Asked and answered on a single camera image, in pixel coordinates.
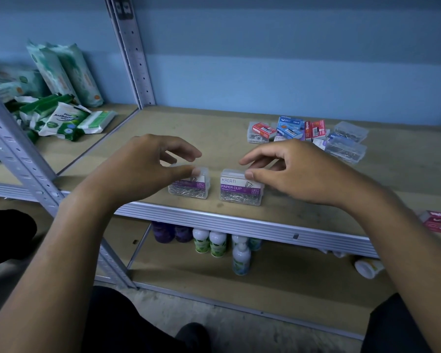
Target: clear plastic box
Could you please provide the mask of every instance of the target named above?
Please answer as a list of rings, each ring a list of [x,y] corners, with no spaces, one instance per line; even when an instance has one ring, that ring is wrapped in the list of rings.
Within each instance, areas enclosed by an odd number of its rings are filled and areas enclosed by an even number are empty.
[[[220,200],[259,206],[264,184],[245,178],[244,171],[224,169],[220,174]]]
[[[205,200],[207,198],[211,178],[209,177],[209,169],[207,167],[197,167],[199,175],[173,182],[168,186],[168,193],[177,196],[199,198]]]
[[[271,124],[264,122],[264,121],[250,121],[250,123],[248,124],[248,129],[247,129],[247,141],[249,143],[268,143],[271,140],[273,140],[273,138],[276,136],[276,133],[272,134],[270,136],[270,138],[266,138],[261,136],[259,133],[253,131],[253,125],[258,124],[258,123],[263,123],[266,124],[268,126],[271,126],[273,129],[276,129],[277,126],[277,122],[273,122]]]
[[[350,124],[346,121],[341,121],[340,123],[335,125],[335,134],[353,140],[357,143],[363,141],[368,133],[368,129]]]
[[[367,146],[341,136],[335,136],[327,141],[325,152],[347,162],[356,164],[366,154]]]

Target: purple label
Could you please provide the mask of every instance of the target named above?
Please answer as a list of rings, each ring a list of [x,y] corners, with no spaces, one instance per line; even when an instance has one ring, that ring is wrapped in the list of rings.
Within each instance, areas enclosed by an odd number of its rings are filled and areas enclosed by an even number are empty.
[[[227,192],[246,193],[246,194],[259,194],[261,191],[260,188],[251,188],[251,187],[247,188],[241,186],[232,186],[230,184],[221,184],[220,189],[226,190]]]
[[[179,186],[183,187],[195,187],[195,188],[204,188],[205,183],[204,182],[195,182],[195,181],[186,181],[186,180],[179,180],[173,182],[173,184],[177,184]]]

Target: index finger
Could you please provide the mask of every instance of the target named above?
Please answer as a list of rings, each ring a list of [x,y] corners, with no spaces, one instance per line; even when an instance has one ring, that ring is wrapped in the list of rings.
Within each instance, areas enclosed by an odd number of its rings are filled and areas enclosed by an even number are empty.
[[[283,159],[285,155],[286,155],[286,148],[284,143],[270,142],[255,147],[248,154],[243,156],[238,163],[240,165],[246,165],[250,162],[259,160],[265,156],[274,157],[277,159]]]
[[[170,151],[189,162],[202,156],[200,150],[178,136],[160,136],[159,146],[161,152]]]

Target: blue wall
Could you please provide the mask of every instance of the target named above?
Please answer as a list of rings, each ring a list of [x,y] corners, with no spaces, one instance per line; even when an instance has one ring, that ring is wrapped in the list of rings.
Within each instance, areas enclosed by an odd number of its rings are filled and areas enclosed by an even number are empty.
[[[133,2],[158,104],[441,125],[441,0]],[[0,57],[27,38],[134,102],[103,0],[0,0]]]

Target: concrete floor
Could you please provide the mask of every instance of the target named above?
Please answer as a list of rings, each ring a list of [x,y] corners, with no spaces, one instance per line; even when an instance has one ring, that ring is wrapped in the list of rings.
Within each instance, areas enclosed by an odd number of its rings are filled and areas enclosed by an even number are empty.
[[[29,262],[9,260],[0,264],[0,307]],[[144,289],[118,289],[149,322],[174,336],[186,323],[205,325],[215,353],[248,352],[359,352],[361,341],[279,320],[246,314],[207,303]]]

